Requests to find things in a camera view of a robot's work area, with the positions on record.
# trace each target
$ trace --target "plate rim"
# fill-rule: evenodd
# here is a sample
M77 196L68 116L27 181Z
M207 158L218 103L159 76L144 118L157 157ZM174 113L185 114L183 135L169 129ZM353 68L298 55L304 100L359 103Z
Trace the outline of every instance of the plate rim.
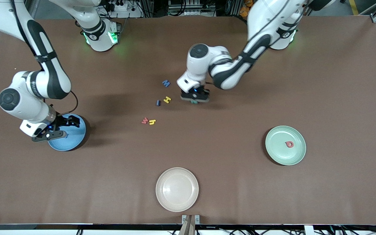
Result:
M274 157L270 154L270 152L268 151L268 137L270 135L270 133L276 129L276 128L290 128L290 129L293 129L294 131L296 131L302 138L303 140L303 147L304 147L304 153L303 153L303 156L301 157L301 159L296 162L296 163L293 163L293 164L284 164L284 163L281 163L279 161L277 161L276 159L274 159ZM287 125L279 125L279 126L276 126L276 127L273 127L272 129L270 129L270 131L267 133L266 137L265 137L265 148L266 148L266 151L268 153L268 155L271 157L271 159L273 159L275 162L281 164L281 165L296 165L298 163L300 163L303 159L304 159L304 156L306 156L306 153L307 153L307 144L306 144L306 140L304 139L304 136L299 132L297 131L297 129L291 127L291 126L287 126Z
M164 204L162 204L161 199L159 199L159 195L158 195L158 192L161 191L160 189L158 189L158 186L160 186L160 185L159 185L159 180L161 180L161 179L163 178L163 176L164 176L165 174L167 174L169 171L173 171L173 170L177 170L177 169L182 170L182 171L185 171L185 173L188 173L188 174L192 175L193 178L195 179L195 180L194 180L194 186L195 186L196 189L197 189L197 190L194 191L194 198L195 198L195 199L194 199L193 202L190 203L189 206L187 206L187 208L184 209L184 210L170 210L170 209L167 208ZM200 193L200 187L199 187L199 184L198 184L197 177L195 177L195 175L194 175L191 171L189 171L188 169L183 168L183 167L172 167L172 168L167 169L166 171L163 171L163 173L158 177L158 180L156 181L155 193L156 193L156 199L158 200L159 204L161 204L161 206L162 206L163 208L165 208L166 210L171 211L171 212L183 212L183 211L188 210L189 208L191 208L191 207L195 204L195 202L197 202L198 195L199 195L199 193Z

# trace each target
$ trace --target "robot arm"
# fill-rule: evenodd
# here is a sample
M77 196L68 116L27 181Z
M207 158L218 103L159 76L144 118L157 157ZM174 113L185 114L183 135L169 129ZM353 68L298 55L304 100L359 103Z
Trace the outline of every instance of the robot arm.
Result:
M66 120L57 115L42 99L63 99L71 91L71 82L57 58L46 32L35 22L22 0L0 0L0 31L25 41L39 62L40 71L21 71L11 85L0 93L0 107L23 119L20 129L35 141L50 126L58 131L62 125L79 126L79 119ZM55 137L64 137L58 132Z
M118 43L121 24L101 19L94 6L101 0L49 0L60 6L78 22L86 42L97 52L104 52Z
M328 6L336 0L314 0L313 6ZM223 46L196 44L188 52L187 70L177 80L181 98L207 102L209 91L204 89L207 72L220 89L232 89L268 48L284 49L293 40L295 28L303 16L308 0L259 0L248 15L248 42L243 51L232 59Z

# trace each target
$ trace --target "yellow floor line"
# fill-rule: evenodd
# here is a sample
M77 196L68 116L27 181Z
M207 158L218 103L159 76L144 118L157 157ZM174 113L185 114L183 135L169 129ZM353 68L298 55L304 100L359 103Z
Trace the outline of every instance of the yellow floor line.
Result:
M353 15L359 15L358 9L356 8L355 0L349 0L351 4Z

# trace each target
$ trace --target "gray floor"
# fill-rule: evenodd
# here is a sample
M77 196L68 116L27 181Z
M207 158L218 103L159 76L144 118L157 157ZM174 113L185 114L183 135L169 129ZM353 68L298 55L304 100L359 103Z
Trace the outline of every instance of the gray floor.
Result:
M36 19L71 19L72 17L64 9L49 2L48 0L36 0L38 7L36 10ZM376 0L354 0L359 12L367 9L369 6L376 3ZM326 9L322 9L317 12L313 12L313 16L324 15L352 15L352 8L349 0L346 0L344 4L337 0L333 5Z

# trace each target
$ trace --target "green light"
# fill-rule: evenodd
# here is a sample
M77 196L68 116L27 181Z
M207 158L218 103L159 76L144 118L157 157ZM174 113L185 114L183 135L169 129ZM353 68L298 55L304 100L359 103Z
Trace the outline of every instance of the green light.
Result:
M89 45L88 37L86 36L85 33L84 33L84 36L85 36L85 39L86 39L86 43Z
M111 42L113 44L116 44L118 42L117 34L116 33L110 33L110 32L108 32L108 35L109 35L109 37L111 39Z
M290 42L292 42L294 40L294 35L295 35L296 32L297 32L297 30L294 30L294 32L292 33Z

